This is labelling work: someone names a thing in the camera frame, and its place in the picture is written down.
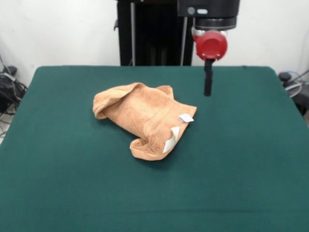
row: orange towel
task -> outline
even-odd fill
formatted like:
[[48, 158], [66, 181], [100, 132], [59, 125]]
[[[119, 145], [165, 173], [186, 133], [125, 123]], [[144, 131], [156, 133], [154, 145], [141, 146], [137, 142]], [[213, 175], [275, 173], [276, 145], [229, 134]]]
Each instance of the orange towel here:
[[196, 110], [194, 106], [175, 101], [170, 86], [150, 88], [142, 83], [110, 88], [98, 93], [93, 102], [97, 119], [108, 117], [139, 137], [130, 149], [134, 157], [144, 160], [165, 158], [188, 126], [179, 116], [193, 117]]

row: black cable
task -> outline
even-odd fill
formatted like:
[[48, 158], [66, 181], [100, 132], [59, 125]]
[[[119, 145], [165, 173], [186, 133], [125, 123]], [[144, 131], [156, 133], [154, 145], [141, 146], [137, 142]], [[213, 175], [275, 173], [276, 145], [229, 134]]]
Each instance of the black cable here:
[[8, 125], [11, 124], [10, 122], [6, 122], [6, 121], [3, 121], [3, 120], [1, 120], [1, 119], [0, 119], [0, 122], [2, 122], [2, 123], [4, 123], [4, 124], [8, 124]]
[[3, 129], [3, 127], [1, 126], [1, 124], [0, 124], [0, 129], [2, 130], [2, 132], [4, 132], [4, 129]]
[[6, 134], [7, 131], [4, 131], [2, 134], [0, 134], [0, 138], [3, 138], [2, 136], [4, 136]]
[[0, 54], [0, 62], [1, 62], [1, 64], [3, 65], [5, 71], [6, 71], [8, 74], [11, 74], [10, 69], [4, 64], [1, 54]]
[[15, 115], [8, 108], [13, 105], [16, 111], [27, 89], [13, 76], [0, 72], [0, 113]]

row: towel label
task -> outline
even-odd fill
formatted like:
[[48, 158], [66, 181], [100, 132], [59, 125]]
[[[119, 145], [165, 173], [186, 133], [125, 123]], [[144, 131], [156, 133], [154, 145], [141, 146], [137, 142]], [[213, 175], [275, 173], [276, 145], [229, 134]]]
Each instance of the towel label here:
[[180, 127], [173, 127], [171, 128], [171, 131], [173, 133], [173, 136], [171, 139], [167, 140], [165, 142], [165, 147], [163, 150], [163, 153], [168, 152], [169, 150], [171, 150], [177, 143], [178, 140], [178, 136], [179, 136], [179, 132], [180, 132]]
[[182, 114], [178, 116], [181, 122], [193, 122], [194, 119], [189, 114]]

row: table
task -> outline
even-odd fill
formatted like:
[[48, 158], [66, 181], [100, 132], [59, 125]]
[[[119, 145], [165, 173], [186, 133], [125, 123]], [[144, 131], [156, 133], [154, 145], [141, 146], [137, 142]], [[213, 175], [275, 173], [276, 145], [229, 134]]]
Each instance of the table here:
[[[162, 161], [92, 113], [133, 82], [198, 107]], [[274, 71], [215, 67], [203, 85], [201, 67], [39, 68], [0, 147], [0, 231], [309, 231], [309, 130]]]

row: wire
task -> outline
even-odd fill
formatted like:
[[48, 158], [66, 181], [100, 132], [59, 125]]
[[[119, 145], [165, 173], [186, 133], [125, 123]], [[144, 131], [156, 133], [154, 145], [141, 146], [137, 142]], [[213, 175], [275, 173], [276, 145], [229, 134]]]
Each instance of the wire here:
[[2, 123], [4, 123], [4, 124], [8, 124], [8, 125], [11, 124], [10, 122], [6, 122], [6, 121], [3, 121], [3, 120], [1, 120], [1, 119], [0, 119], [0, 122], [2, 122]]
[[287, 88], [285, 88], [286, 91], [289, 91], [293, 88], [297, 88], [299, 87], [298, 91], [296, 93], [293, 93], [293, 94], [289, 94], [290, 95], [290, 98], [293, 98], [295, 96], [297, 96], [302, 90], [303, 90], [303, 86], [306, 86], [306, 85], [309, 85], [309, 82], [305, 82], [305, 83], [296, 83], [294, 85], [291, 85], [291, 86], [288, 86]]
[[297, 84], [288, 86], [287, 88], [285, 88], [285, 90], [288, 91], [290, 89], [293, 89], [293, 88], [296, 88], [296, 87], [299, 87], [299, 86], [302, 86], [302, 85], [303, 85], [303, 83], [298, 82]]
[[6, 71], [9, 73], [9, 75], [11, 75], [11, 71], [10, 71], [10, 70], [8, 69], [8, 67], [6, 67], [6, 65], [4, 64], [1, 54], [0, 54], [0, 62], [1, 62], [1, 64], [2, 64], [2, 66], [6, 69]]
[[299, 74], [299, 73], [294, 72], [294, 71], [286, 71], [286, 73], [292, 73], [292, 74], [295, 74], [295, 75], [297, 75], [297, 76], [300, 76], [300, 74]]
[[0, 124], [0, 129], [2, 130], [2, 132], [4, 132], [4, 129], [3, 129], [3, 127], [1, 126], [1, 124]]
[[7, 112], [10, 105], [14, 105], [15, 110], [19, 106], [27, 87], [18, 82], [15, 77], [0, 72], [0, 102], [2, 104], [2, 113], [14, 115], [14, 113]]
[[2, 134], [0, 134], [0, 138], [3, 138], [3, 136], [6, 134], [7, 131], [4, 131]]
[[288, 83], [292, 83], [292, 82], [298, 80], [299, 78], [302, 78], [302, 77], [303, 77], [304, 75], [306, 75], [307, 73], [309, 73], [309, 70], [305, 71], [303, 74], [299, 75], [298, 77], [296, 77], [296, 78], [290, 80]]

